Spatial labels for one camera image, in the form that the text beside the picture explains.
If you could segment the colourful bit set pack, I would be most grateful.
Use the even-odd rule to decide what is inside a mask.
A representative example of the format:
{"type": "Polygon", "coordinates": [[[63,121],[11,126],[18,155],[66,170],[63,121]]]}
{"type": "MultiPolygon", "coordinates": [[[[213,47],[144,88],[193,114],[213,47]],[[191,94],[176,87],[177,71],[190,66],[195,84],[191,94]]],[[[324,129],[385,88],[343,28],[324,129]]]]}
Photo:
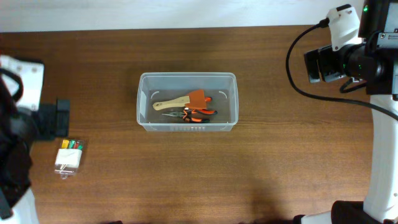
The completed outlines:
{"type": "Polygon", "coordinates": [[[61,179],[67,179],[76,175],[85,148],[85,142],[81,139],[62,139],[55,158],[54,172],[61,179]]]}

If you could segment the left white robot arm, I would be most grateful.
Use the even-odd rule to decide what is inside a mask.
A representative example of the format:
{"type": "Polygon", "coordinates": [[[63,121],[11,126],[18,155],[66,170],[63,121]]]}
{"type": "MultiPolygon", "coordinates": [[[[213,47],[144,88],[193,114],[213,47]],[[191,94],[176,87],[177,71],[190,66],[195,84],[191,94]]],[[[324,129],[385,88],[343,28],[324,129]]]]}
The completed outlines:
{"type": "Polygon", "coordinates": [[[24,86],[16,74],[1,69],[1,76],[17,84],[11,93],[1,80],[1,223],[38,223],[29,171],[35,141],[66,137],[70,124],[70,101],[43,104],[38,111],[17,107],[24,86]]]}

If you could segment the red black cutting pliers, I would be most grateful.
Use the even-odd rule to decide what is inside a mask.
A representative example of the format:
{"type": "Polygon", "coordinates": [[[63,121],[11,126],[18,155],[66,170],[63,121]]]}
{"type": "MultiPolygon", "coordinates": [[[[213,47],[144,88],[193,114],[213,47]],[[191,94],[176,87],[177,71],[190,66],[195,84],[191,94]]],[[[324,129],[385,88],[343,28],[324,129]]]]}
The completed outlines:
{"type": "Polygon", "coordinates": [[[216,115],[218,113],[217,110],[206,110],[206,109],[195,110],[190,108],[185,108],[185,111],[190,111],[192,113],[200,113],[203,115],[216,115]]]}

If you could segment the orange black long-nose pliers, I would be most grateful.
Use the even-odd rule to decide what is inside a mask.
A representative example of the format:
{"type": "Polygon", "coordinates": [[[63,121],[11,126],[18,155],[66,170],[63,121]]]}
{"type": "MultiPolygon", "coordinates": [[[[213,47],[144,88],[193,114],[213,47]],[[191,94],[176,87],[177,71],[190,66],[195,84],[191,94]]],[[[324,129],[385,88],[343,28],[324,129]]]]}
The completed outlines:
{"type": "Polygon", "coordinates": [[[176,118],[182,118],[186,123],[209,123],[209,119],[205,118],[193,118],[192,115],[199,113],[198,110],[183,110],[183,111],[174,111],[174,112],[167,112],[162,113],[165,116],[171,116],[176,118]]]}

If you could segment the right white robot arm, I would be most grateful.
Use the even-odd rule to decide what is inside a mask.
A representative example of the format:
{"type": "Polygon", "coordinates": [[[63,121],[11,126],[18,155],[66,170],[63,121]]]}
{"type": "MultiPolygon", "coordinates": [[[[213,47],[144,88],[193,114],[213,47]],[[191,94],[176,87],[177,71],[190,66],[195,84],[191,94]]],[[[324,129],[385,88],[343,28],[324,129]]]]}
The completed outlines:
{"type": "Polygon", "coordinates": [[[311,83],[345,78],[340,92],[364,88],[373,116],[371,180],[363,201],[336,201],[331,210],[298,215],[294,223],[397,222],[397,2],[365,1],[329,10],[319,28],[331,44],[304,55],[311,83]]]}

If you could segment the orange scraper wooden handle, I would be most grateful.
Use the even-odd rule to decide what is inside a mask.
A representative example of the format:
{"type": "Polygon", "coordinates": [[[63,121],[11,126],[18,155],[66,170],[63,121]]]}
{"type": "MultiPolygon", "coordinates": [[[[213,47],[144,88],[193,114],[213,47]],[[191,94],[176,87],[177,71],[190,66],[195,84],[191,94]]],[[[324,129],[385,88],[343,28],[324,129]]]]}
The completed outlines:
{"type": "Polygon", "coordinates": [[[185,96],[181,96],[173,100],[155,102],[152,107],[157,111],[167,108],[190,108],[202,110],[207,108],[207,103],[205,92],[203,90],[195,90],[185,96]]]}

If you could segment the orange socket bit rail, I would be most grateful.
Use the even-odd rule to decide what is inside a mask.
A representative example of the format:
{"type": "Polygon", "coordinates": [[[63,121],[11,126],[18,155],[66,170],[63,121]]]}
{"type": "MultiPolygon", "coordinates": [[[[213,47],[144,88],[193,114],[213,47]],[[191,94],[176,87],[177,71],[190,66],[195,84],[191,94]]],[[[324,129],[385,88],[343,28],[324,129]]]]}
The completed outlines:
{"type": "Polygon", "coordinates": [[[202,126],[171,126],[170,131],[173,132],[187,132],[187,131],[205,131],[205,127],[202,126]]]}

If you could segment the clear plastic container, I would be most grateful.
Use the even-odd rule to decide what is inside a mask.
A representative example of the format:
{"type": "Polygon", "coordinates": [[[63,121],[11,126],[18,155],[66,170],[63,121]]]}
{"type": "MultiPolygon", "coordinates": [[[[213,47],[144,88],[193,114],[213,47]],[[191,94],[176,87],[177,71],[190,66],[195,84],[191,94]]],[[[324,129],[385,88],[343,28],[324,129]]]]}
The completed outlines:
{"type": "Polygon", "coordinates": [[[229,72],[148,72],[143,73],[137,91],[137,123],[146,131],[173,132],[171,126],[202,126],[205,131],[230,131],[239,118],[239,95],[236,76],[229,72]],[[186,123],[182,118],[162,113],[182,111],[182,108],[168,108],[160,111],[152,105],[158,101],[173,100],[191,91],[203,90],[212,98],[207,103],[216,115],[195,114],[195,118],[208,118],[209,123],[186,123]]]}

